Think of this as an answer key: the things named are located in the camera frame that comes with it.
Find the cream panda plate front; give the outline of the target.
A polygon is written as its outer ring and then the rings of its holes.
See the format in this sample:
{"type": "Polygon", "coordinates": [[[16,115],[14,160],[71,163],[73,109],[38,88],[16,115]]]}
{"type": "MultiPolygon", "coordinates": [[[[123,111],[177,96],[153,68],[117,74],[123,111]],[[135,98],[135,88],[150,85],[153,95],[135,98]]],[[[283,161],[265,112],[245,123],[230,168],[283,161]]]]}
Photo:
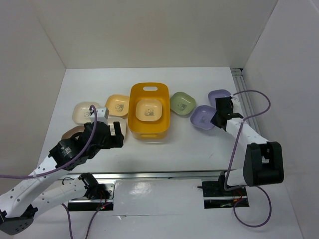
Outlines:
{"type": "Polygon", "coordinates": [[[110,136],[107,139],[107,142],[112,142],[114,139],[113,136],[116,135],[114,122],[118,122],[120,124],[121,134],[123,136],[123,143],[125,142],[126,132],[127,132],[127,123],[123,118],[108,118],[107,124],[110,128],[110,136]]]}

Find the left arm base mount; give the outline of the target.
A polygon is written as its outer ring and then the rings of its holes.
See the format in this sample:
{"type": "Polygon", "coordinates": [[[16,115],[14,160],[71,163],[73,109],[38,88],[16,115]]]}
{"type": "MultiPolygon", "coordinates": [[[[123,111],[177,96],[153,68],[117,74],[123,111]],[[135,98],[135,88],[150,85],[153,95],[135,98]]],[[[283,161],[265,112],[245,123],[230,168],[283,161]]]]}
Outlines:
{"type": "Polygon", "coordinates": [[[77,179],[84,181],[85,194],[69,200],[67,209],[71,212],[112,211],[114,209],[115,183],[98,181],[93,174],[83,173],[77,179]]]}

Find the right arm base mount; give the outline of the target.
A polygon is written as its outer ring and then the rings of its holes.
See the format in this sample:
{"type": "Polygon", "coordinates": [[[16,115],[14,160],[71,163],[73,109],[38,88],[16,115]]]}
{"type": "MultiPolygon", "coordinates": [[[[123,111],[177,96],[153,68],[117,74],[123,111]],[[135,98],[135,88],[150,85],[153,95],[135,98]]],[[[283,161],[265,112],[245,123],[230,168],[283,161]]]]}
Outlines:
{"type": "Polygon", "coordinates": [[[196,188],[202,193],[204,209],[233,208],[235,204],[239,208],[250,207],[246,189],[225,191],[219,176],[202,179],[196,188]]]}

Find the purple panda plate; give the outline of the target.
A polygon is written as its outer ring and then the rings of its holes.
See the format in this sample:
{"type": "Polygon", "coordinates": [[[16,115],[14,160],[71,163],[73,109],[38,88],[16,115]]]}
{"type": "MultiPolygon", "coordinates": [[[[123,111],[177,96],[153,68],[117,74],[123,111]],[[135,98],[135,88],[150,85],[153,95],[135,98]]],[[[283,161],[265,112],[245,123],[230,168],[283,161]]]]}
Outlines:
{"type": "Polygon", "coordinates": [[[204,129],[204,130],[210,130],[215,127],[213,123],[211,123],[211,120],[213,116],[216,113],[216,109],[207,106],[207,105],[201,105],[198,106],[194,112],[192,113],[190,117],[190,122],[197,128],[204,129]]]}
{"type": "Polygon", "coordinates": [[[216,107],[216,99],[217,98],[226,98],[231,96],[231,93],[225,89],[214,90],[208,93],[208,99],[211,103],[212,107],[216,107]]]}

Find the yellow panda plate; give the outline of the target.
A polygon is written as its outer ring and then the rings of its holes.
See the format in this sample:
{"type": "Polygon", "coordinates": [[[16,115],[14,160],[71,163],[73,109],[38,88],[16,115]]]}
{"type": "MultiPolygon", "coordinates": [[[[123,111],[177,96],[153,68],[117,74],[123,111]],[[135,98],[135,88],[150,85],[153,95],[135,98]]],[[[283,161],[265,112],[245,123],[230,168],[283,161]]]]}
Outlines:
{"type": "Polygon", "coordinates": [[[109,110],[109,115],[126,118],[129,111],[130,97],[114,94],[108,97],[105,107],[109,110]]]}
{"type": "Polygon", "coordinates": [[[140,121],[157,121],[162,117],[162,104],[156,99],[142,99],[136,105],[135,114],[140,121]]]}

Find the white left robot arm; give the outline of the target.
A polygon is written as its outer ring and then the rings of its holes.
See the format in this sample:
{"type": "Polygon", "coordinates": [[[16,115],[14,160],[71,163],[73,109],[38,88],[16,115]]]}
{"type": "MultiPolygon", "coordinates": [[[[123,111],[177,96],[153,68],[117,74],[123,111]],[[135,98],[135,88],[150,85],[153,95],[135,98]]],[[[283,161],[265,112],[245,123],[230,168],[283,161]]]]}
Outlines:
{"type": "Polygon", "coordinates": [[[121,148],[124,136],[120,123],[114,122],[113,128],[111,133],[104,122],[86,123],[83,132],[59,141],[28,179],[0,196],[0,230],[16,235],[44,212],[74,198],[108,198],[106,188],[91,173],[82,173],[53,190],[48,187],[101,149],[121,148]]]}

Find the green panda plate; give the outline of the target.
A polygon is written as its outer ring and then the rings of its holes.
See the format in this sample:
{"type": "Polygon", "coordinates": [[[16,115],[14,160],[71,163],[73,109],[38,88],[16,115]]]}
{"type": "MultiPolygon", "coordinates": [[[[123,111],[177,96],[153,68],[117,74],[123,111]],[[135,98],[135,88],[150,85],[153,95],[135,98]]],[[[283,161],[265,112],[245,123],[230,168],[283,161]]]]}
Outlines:
{"type": "Polygon", "coordinates": [[[196,107],[196,100],[185,92],[176,92],[170,98],[170,109],[180,116],[189,115],[196,107]]]}

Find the cream panda plate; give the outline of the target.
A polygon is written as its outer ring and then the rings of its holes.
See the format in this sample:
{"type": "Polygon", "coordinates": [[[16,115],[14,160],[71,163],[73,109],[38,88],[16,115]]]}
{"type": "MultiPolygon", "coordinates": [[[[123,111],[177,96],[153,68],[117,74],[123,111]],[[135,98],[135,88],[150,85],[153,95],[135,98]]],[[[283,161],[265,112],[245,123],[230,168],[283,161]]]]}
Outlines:
{"type": "Polygon", "coordinates": [[[97,102],[80,102],[74,107],[72,120],[76,124],[85,124],[90,122],[90,106],[94,105],[95,108],[100,107],[97,102]]]}
{"type": "Polygon", "coordinates": [[[123,118],[108,118],[107,124],[110,128],[110,136],[107,139],[107,142],[112,142],[114,139],[113,136],[116,135],[114,122],[118,122],[120,124],[121,134],[123,136],[123,143],[125,142],[126,132],[127,132],[127,123],[123,118]]]}

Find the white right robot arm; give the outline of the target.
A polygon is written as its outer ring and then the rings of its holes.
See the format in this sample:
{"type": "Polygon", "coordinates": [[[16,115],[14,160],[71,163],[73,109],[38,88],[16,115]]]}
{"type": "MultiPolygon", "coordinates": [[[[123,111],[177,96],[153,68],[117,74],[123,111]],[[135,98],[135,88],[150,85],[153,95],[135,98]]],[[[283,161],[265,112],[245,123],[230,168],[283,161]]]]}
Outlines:
{"type": "Polygon", "coordinates": [[[229,195],[241,187],[280,184],[284,180],[282,147],[277,141],[268,141],[252,129],[240,113],[234,112],[232,97],[216,98],[216,113],[211,123],[235,138],[227,171],[218,182],[222,195],[229,195]],[[232,170],[237,146],[245,149],[242,168],[232,170]]]}

